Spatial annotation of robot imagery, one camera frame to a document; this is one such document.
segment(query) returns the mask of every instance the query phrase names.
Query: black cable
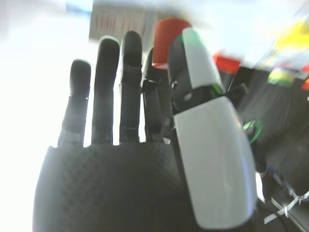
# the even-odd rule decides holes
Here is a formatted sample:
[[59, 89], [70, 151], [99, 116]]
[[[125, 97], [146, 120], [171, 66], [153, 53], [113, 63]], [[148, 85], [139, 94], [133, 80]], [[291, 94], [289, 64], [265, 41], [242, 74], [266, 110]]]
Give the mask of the black cable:
[[264, 210], [264, 211], [267, 211], [267, 212], [270, 212], [270, 213], [272, 213], [272, 214], [275, 214], [276, 216], [277, 216], [277, 218], [278, 218], [278, 220], [282, 223], [282, 227], [283, 227], [283, 231], [284, 232], [288, 232], [288, 229], [287, 229], [287, 225], [286, 225], [286, 223], [285, 223], [285, 221], [282, 219], [282, 215], [279, 215], [278, 213], [277, 213], [277, 211], [276, 210], [273, 210], [273, 209], [270, 209], [270, 208], [268, 208], [262, 201], [258, 201], [258, 203], [257, 203], [257, 207], [259, 207], [259, 208], [261, 208], [262, 210]]

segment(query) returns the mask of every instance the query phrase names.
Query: red cylinder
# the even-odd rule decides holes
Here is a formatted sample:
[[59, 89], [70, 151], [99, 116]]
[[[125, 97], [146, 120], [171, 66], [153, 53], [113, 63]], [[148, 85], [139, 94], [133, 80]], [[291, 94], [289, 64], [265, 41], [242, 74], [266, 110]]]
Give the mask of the red cylinder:
[[152, 66], [157, 69], [168, 69], [169, 47], [183, 29], [192, 25], [182, 19], [168, 18], [159, 21], [154, 32], [154, 51]]

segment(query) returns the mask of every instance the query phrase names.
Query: robotic hand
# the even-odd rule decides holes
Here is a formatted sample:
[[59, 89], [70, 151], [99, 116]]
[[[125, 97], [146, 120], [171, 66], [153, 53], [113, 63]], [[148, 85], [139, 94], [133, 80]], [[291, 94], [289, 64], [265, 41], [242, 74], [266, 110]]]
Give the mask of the robotic hand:
[[[80, 128], [90, 68], [83, 61], [72, 65], [58, 148], [48, 149], [37, 184], [33, 231], [253, 231], [257, 196], [252, 152], [198, 34], [186, 28], [177, 35], [168, 52], [168, 71], [152, 69], [150, 53], [142, 74], [141, 40], [135, 32], [125, 36], [121, 54], [119, 47], [115, 39], [101, 41], [92, 144], [85, 148]], [[120, 145], [113, 146], [112, 87], [119, 57]], [[162, 109], [159, 79], [167, 74], [171, 99], [165, 102], [172, 106], [175, 125], [171, 145], [163, 142], [162, 111], [156, 112]], [[78, 80], [86, 84], [75, 85]], [[84, 93], [79, 101], [75, 93], [80, 86]], [[137, 134], [141, 90], [146, 143]]]

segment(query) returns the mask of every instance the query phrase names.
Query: wire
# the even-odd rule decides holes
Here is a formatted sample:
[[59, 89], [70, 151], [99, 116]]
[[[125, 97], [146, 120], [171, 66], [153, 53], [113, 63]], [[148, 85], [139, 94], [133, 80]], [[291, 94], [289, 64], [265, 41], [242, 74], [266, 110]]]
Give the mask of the wire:
[[267, 212], [270, 212], [270, 213], [275, 214], [275, 215], [277, 216], [277, 218], [279, 219], [279, 221], [281, 222], [281, 224], [282, 224], [283, 231], [284, 231], [284, 232], [288, 232], [286, 223], [285, 223], [285, 221], [284, 221], [284, 220], [282, 219], [282, 217], [281, 217], [282, 215], [279, 215], [279, 214], [277, 213], [276, 210], [272, 210], [272, 209], [268, 208], [268, 207], [267, 207], [262, 201], [260, 201], [260, 200], [258, 201], [257, 206], [260, 207], [261, 209], [263, 209], [264, 211], [267, 211]]
[[244, 126], [243, 126], [243, 129], [246, 131], [248, 130], [249, 128], [252, 128], [252, 127], [255, 127], [257, 129], [257, 132], [256, 134], [254, 135], [254, 137], [250, 140], [250, 143], [254, 143], [257, 138], [261, 135], [262, 133], [262, 130], [263, 130], [263, 124], [261, 121], [259, 120], [252, 120], [252, 121], [249, 121], [247, 122]]

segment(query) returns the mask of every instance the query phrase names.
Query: white plastic panel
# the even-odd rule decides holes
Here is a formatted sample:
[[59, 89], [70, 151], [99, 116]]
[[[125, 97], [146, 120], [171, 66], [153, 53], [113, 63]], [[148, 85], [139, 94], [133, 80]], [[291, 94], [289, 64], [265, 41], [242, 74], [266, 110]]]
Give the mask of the white plastic panel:
[[193, 28], [184, 29], [183, 44], [192, 89], [212, 84], [219, 84], [224, 89], [214, 60], [198, 32]]
[[174, 119], [198, 225], [229, 229], [245, 223], [257, 200], [255, 165], [230, 100], [212, 100]]

